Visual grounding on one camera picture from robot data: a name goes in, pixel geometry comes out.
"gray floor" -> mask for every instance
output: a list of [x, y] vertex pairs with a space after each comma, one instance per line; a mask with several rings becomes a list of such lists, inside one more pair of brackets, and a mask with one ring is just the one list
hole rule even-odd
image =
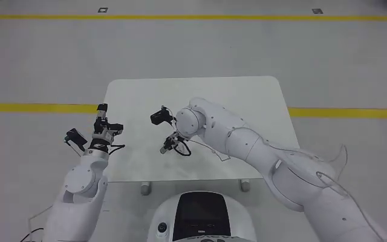
[[[0, 13], [385, 15], [373, 1], [2, 0]], [[385, 108], [387, 22], [0, 20], [0, 102], [99, 103], [114, 79], [263, 76], [280, 81], [288, 106]], [[93, 116], [0, 113], [0, 238], [17, 241], [26, 219], [52, 204], [78, 158], [66, 131], [90, 134]], [[300, 146], [324, 157], [348, 146], [341, 183], [387, 227], [387, 120], [292, 119]], [[262, 180], [110, 184], [91, 241], [143, 241], [154, 209], [189, 189], [223, 192], [247, 206], [259, 241], [316, 241], [302, 214], [281, 206]], [[39, 217], [33, 227], [43, 226]]]

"black display screen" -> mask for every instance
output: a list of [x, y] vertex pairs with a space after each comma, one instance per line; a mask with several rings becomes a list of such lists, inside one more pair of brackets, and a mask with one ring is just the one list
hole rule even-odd
[[197, 235], [231, 236], [226, 202], [213, 192], [189, 192], [180, 196], [173, 241]]

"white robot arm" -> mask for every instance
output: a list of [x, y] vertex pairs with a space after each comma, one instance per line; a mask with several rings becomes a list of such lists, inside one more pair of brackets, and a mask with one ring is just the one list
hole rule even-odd
[[284, 206], [305, 213], [321, 241], [382, 241], [382, 229], [333, 182], [335, 170], [320, 157], [274, 145], [242, 118], [201, 98], [177, 113], [176, 128], [180, 138], [198, 135], [218, 152], [257, 169]]
[[[102, 175], [103, 170], [108, 166], [108, 145], [112, 145], [114, 136], [123, 131], [123, 125], [108, 123], [107, 109], [107, 104], [98, 106], [93, 140], [87, 150], [83, 149], [86, 140], [75, 129], [67, 133], [66, 138], [70, 135], [76, 136], [75, 140], [71, 139], [75, 143], [80, 139], [84, 140], [77, 143], [84, 153], [79, 165], [66, 175], [46, 222], [44, 242], [88, 241], [96, 228], [108, 186], [107, 178]], [[74, 200], [77, 195], [92, 199], [78, 203]]]

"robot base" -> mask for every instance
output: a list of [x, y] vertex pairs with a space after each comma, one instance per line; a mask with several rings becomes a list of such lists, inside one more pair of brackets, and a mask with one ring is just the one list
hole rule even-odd
[[223, 194], [192, 191], [175, 195], [157, 208], [147, 242], [212, 235], [256, 241], [252, 219], [242, 204]]

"black cable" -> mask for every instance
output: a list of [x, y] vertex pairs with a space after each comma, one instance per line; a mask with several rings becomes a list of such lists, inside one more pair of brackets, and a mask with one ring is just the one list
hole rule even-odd
[[[175, 122], [175, 125], [176, 125], [176, 121], [177, 121], [177, 119], [176, 119], [175, 117], [173, 117], [173, 119], [172, 119], [172, 120]], [[166, 121], [166, 122], [167, 122], [167, 123], [169, 123], [169, 125], [173, 127], [173, 125], [172, 125], [172, 122], [171, 122], [171, 121]]]
[[188, 151], [188, 154], [184, 154], [184, 153], [178, 151], [178, 150], [176, 149], [176, 147], [177, 147], [178, 145], [175, 145], [175, 146], [174, 146], [174, 150], [177, 152], [177, 154], [182, 155], [182, 156], [190, 156], [192, 153], [191, 153], [191, 150], [188, 148], [187, 144], [186, 144], [184, 141], [179, 141], [179, 142], [182, 143], [182, 144], [186, 147], [186, 149], [187, 149], [187, 151]]
[[[44, 228], [40, 227], [39, 229], [34, 229], [33, 231], [31, 231], [31, 234], [33, 232], [36, 232], [36, 231], [42, 231]], [[23, 242], [28, 236], [30, 236], [30, 234], [27, 234], [20, 242]]]
[[125, 147], [125, 145], [111, 145], [110, 147], [118, 147], [117, 149], [113, 149], [109, 152], [109, 155], [111, 155], [114, 151], [118, 151], [119, 149], [122, 149]]

